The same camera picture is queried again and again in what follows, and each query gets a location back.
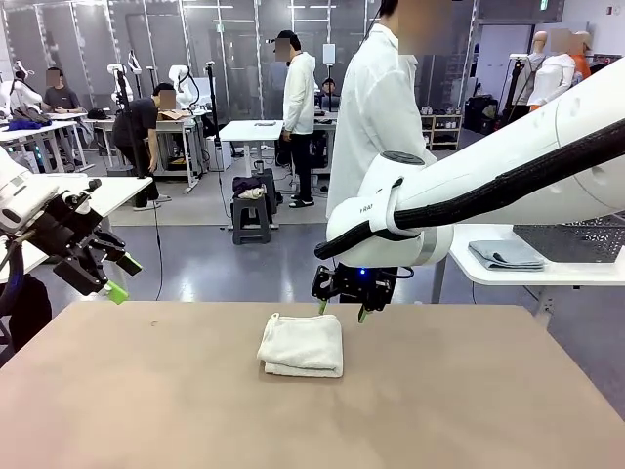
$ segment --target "person's hand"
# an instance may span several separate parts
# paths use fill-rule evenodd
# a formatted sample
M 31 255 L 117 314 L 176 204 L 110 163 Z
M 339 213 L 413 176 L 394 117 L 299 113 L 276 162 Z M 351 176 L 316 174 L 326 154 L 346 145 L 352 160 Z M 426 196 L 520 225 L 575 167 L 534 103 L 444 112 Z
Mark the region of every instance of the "person's hand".
M 157 163 L 158 163 L 158 161 L 156 161 L 156 158 L 151 156 L 150 159 L 149 159 L 149 167 L 147 168 L 150 173 L 153 173 L 154 171 L 156 171 Z

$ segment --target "storage rack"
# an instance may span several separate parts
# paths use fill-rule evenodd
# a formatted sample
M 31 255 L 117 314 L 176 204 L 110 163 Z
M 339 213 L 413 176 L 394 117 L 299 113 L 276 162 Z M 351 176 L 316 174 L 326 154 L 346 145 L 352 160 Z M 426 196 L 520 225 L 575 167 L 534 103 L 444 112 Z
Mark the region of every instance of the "storage rack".
M 429 136 L 428 149 L 458 149 L 460 144 L 460 129 L 462 128 L 462 114 L 421 114 L 421 122 L 423 127 L 423 135 Z M 440 128 L 437 129 L 437 123 L 446 124 L 447 122 L 456 122 L 455 129 Z M 436 139 L 442 135 L 453 135 L 453 141 L 436 142 Z

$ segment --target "white shoe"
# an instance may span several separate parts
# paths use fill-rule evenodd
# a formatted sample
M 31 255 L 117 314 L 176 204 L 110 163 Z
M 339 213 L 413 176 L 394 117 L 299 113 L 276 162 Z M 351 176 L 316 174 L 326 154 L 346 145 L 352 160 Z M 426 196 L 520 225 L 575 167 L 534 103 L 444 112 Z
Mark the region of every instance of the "white shoe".
M 145 212 L 146 210 L 154 210 L 156 208 L 160 208 L 160 203 L 150 201 L 145 207 L 133 207 L 133 210 L 136 212 Z

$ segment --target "orange shirt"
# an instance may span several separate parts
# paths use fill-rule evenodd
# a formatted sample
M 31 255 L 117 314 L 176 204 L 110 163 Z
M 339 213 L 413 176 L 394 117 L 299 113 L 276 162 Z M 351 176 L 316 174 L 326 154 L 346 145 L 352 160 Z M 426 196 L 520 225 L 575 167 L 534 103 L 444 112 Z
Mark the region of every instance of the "orange shirt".
M 573 60 L 575 61 L 575 71 L 579 71 L 584 77 L 584 79 L 588 78 L 591 75 L 591 73 L 590 73 L 590 67 L 588 66 L 588 62 L 586 61 L 586 58 L 581 55 L 575 55 L 571 57 L 573 57 Z

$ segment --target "white hoodie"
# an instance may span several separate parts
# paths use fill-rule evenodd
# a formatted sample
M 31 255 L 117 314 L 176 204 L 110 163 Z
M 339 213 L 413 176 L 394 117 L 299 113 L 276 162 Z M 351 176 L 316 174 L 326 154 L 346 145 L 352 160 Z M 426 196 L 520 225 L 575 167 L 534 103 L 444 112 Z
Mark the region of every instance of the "white hoodie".
M 293 58 L 284 85 L 282 110 L 284 130 L 308 135 L 314 126 L 314 67 L 316 60 L 307 52 Z

